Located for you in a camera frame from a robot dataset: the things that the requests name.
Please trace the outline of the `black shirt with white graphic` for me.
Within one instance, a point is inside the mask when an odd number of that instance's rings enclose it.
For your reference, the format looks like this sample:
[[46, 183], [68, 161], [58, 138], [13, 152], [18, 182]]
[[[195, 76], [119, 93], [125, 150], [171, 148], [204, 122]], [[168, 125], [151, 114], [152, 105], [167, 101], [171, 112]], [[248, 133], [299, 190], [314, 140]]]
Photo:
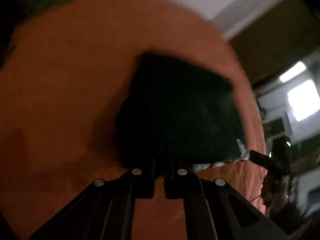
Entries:
[[116, 117], [116, 157], [127, 168], [193, 168], [249, 158], [231, 83], [177, 57], [136, 61]]

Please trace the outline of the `brown wooden door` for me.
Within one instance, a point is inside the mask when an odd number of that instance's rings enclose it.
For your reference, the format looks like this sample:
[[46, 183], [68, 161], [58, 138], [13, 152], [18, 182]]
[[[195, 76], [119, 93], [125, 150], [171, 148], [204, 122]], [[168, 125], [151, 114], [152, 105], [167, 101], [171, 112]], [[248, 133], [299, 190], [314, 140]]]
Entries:
[[301, 0], [283, 0], [231, 39], [254, 88], [319, 47], [319, 20]]

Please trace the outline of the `orange fleece bed blanket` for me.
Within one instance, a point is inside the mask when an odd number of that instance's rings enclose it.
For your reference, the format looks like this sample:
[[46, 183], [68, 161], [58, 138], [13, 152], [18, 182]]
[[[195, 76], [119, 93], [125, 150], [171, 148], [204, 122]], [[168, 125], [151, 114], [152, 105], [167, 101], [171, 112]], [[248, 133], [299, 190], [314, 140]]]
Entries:
[[17, 26], [1, 70], [1, 212], [28, 239], [93, 180], [124, 173], [114, 119], [138, 54], [157, 49], [228, 78], [247, 147], [265, 153], [259, 110], [231, 47], [166, 0], [70, 0]]

